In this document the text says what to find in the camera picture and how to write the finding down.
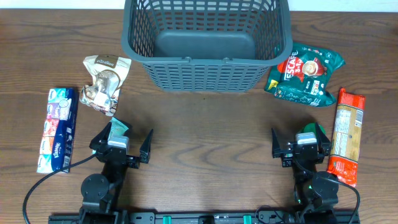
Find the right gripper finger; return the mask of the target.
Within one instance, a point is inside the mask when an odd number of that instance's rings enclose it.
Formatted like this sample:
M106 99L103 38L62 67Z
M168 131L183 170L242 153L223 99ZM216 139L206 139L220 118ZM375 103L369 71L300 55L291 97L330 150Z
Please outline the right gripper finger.
M283 158L287 157L289 153L289 145L283 144L282 146L279 144L279 140L276 135L276 131L272 128L272 157L273 158Z
M320 128L318 123L315 123L315 131L317 137L318 151L320 154L324 156L328 156L330 154L331 142L325 135L325 133Z

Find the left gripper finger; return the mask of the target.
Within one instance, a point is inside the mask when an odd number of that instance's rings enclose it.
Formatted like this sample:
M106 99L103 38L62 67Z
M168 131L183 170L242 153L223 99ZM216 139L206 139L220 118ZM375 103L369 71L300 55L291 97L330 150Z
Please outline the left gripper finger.
M151 153L151 142L152 142L152 137L154 134L154 130L151 129L149 134L147 135L146 139L142 143L142 146L140 147L140 163L145 163L148 164L150 160L150 153Z
M90 149L100 149L102 145L107 144L111 126L112 123L109 122L105 128L91 140L89 145Z

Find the small teal wipes packet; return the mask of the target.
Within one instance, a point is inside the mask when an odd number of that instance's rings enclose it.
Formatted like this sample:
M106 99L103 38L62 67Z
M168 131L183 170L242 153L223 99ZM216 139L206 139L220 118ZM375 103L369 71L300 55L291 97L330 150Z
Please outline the small teal wipes packet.
M112 123L111 130L109 133L109 138L113 135L118 135L118 136L127 136L128 135L129 129L131 127L129 124L127 124L123 121L120 121L117 118L112 118L109 122Z

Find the blue Kleenex tissue multipack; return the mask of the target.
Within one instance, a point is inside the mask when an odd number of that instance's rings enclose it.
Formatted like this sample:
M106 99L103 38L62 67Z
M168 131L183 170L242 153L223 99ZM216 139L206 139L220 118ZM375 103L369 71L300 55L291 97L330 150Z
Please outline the blue Kleenex tissue multipack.
M36 172L49 174L71 164L77 109L74 88L49 90Z

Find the beige brown snack pouch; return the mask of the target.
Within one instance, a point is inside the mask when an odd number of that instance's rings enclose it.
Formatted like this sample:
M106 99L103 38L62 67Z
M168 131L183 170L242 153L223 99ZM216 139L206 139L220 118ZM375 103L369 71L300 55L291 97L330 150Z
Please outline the beige brown snack pouch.
M109 54L87 56L83 64L92 77L92 84L83 86L80 101L106 116L114 116L131 63L129 58Z

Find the green Nescafe coffee bag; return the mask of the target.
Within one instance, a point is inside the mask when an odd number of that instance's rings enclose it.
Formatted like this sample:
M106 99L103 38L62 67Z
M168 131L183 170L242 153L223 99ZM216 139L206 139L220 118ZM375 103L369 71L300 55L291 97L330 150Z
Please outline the green Nescafe coffee bag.
M281 100L327 107L336 103L327 84L344 65L338 52L296 42L288 58L271 68L264 90Z

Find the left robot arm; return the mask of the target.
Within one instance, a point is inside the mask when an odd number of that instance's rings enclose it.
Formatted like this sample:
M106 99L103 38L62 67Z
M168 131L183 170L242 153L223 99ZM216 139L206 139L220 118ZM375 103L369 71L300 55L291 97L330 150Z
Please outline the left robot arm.
M80 223L129 223L127 210L116 208L128 168L138 169L150 160L153 130L142 143L139 156L131 156L127 132L111 134L112 123L95 136L90 148L96 151L97 160L104 164L99 174L89 175L81 185L83 196Z

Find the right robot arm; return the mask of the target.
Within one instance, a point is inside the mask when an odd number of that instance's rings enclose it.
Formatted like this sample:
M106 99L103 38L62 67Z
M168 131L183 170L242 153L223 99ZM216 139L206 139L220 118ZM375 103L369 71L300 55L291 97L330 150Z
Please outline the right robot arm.
M295 211L297 223L337 223L333 209L338 203L337 178L326 171L317 171L316 165L321 164L330 154L331 141L322 131L318 123L314 123L314 131L298 133L294 142L281 147L272 129L272 156L279 158L282 167L293 170L294 199L300 204Z

